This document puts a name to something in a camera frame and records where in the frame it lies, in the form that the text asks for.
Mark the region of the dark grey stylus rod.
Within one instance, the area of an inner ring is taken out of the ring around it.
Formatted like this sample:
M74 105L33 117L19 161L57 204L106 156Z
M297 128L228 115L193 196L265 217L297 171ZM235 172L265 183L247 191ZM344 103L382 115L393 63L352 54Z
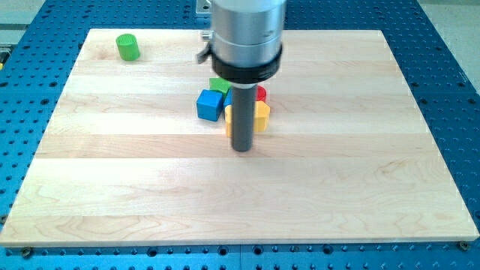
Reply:
M232 86L231 145L237 152L248 152L252 148L256 99L257 84Z

